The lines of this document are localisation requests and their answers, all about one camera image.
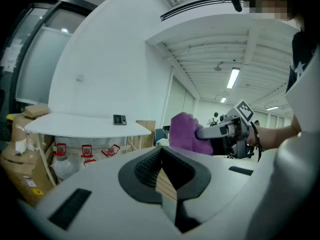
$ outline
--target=ceiling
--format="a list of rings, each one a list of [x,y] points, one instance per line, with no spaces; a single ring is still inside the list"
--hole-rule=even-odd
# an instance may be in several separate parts
[[[256,110],[278,106],[276,114],[292,116],[284,97],[292,33],[236,25],[209,27],[165,40],[162,45],[170,52],[167,59],[179,63],[203,101],[220,102],[224,97],[226,104],[235,105],[245,99]],[[240,74],[228,89],[232,68],[239,68]]]

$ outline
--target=office room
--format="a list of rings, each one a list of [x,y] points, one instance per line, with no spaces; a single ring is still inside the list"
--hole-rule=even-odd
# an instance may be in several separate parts
[[[319,188],[315,1],[20,0],[0,43],[11,221],[52,239],[291,236]]]

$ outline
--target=cable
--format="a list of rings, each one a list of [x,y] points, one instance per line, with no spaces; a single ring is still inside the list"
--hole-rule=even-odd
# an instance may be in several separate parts
[[[261,158],[261,151],[262,151],[262,146],[260,144],[260,136],[259,136],[259,133],[258,133],[258,130],[257,130],[255,124],[253,122],[250,122],[250,123],[251,123],[251,126],[254,131],[254,136],[255,136],[256,142],[258,143],[258,162],[259,162],[259,160]]]

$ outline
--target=fluorescent light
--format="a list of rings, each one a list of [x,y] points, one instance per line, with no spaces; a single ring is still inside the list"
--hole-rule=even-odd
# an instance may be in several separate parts
[[[274,106],[274,107],[267,108],[266,110],[276,110],[278,108],[279,108],[278,106]]]
[[[240,72],[239,69],[232,69],[228,85],[226,86],[227,88],[232,89],[232,87],[234,86],[234,84],[235,84],[235,82],[237,80],[239,72]]]

